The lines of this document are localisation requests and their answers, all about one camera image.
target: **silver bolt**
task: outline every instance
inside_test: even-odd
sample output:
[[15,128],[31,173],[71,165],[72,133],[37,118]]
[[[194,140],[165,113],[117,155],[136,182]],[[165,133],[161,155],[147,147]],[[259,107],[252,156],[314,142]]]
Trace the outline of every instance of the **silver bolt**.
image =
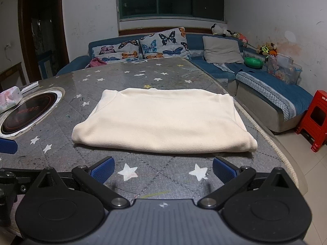
[[26,186],[25,185],[21,186],[21,192],[26,192]]
[[8,177],[13,177],[15,176],[14,173],[10,172],[10,171],[6,171],[5,174],[8,176]]
[[212,198],[204,198],[201,200],[201,204],[206,207],[212,207],[215,206],[217,202],[215,199]]
[[127,204],[127,200],[125,198],[114,198],[111,200],[111,203],[114,205],[114,206],[123,206],[123,205],[126,205]]

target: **transparent storage bin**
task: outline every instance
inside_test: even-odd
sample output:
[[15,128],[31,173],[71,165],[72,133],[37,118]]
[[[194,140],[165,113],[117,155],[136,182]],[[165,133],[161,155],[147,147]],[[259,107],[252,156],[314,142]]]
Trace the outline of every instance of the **transparent storage bin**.
[[295,85],[302,67],[287,56],[281,55],[281,58],[269,55],[268,57],[268,73],[276,78],[284,81],[286,84]]

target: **green bowl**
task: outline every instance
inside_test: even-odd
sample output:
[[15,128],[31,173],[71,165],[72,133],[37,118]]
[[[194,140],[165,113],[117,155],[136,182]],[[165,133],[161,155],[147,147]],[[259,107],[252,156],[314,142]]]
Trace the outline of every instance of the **green bowl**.
[[251,58],[251,57],[245,57],[244,63],[246,66],[253,68],[253,69],[260,69],[262,67],[262,65],[264,64],[263,61],[256,59],[256,58]]

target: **sofa backrest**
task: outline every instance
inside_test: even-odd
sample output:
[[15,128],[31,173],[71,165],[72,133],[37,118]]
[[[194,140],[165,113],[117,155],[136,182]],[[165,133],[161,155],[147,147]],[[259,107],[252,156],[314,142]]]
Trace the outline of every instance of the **sofa backrest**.
[[[94,47],[104,46],[104,45],[115,45],[115,44],[119,44],[119,43],[122,43],[127,40],[134,40],[134,39],[139,40],[140,38],[142,38],[144,36],[145,36],[145,34],[130,35],[130,36],[108,38],[108,39],[90,42],[89,43],[89,56],[90,56],[90,58],[92,58],[92,48],[94,48]],[[244,49],[243,42],[241,42],[239,39],[232,38],[232,37],[222,37],[222,36],[217,36],[217,35],[210,35],[210,34],[195,34],[195,33],[186,34],[188,48],[190,50],[195,50],[195,51],[204,51],[203,40],[202,40],[203,36],[219,37],[219,38],[236,40],[238,42],[240,52],[243,52],[243,49]]]

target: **doorway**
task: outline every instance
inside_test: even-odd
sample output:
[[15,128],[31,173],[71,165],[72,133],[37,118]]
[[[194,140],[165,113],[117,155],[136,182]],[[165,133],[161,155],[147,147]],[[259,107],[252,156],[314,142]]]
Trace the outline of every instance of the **doorway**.
[[52,77],[69,63],[62,0],[18,0],[18,26],[30,82]]

